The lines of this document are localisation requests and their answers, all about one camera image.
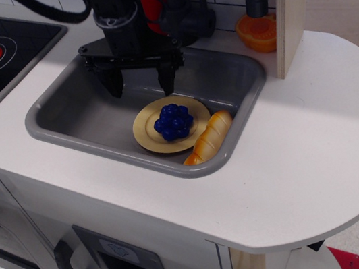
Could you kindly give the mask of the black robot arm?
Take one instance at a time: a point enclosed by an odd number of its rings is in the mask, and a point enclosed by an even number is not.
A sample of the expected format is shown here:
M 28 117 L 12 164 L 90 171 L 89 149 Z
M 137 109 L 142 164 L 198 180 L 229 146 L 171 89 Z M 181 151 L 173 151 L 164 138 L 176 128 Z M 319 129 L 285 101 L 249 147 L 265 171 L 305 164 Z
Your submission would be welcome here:
M 166 95 L 174 91 L 176 70 L 183 65 L 181 43 L 153 32 L 145 20 L 140 0 L 82 0 L 83 12 L 61 11 L 37 0 L 16 0 L 29 10 L 56 22 L 75 24 L 89 16 L 103 31 L 103 39 L 82 45 L 88 71 L 96 74 L 107 91 L 120 98 L 123 70 L 154 68 Z

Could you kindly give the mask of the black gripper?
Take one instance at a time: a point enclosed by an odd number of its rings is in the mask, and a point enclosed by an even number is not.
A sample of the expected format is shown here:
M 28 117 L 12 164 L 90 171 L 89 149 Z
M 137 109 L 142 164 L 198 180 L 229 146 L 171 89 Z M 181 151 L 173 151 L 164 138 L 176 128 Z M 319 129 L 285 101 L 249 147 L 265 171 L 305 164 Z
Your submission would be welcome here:
M 94 22 L 105 35 L 84 44 L 78 53 L 96 69 L 100 83 L 115 98 L 123 95 L 121 69 L 155 68 L 165 96 L 174 92 L 175 67 L 183 66 L 178 39 L 156 34 L 148 27 L 140 0 L 85 0 Z

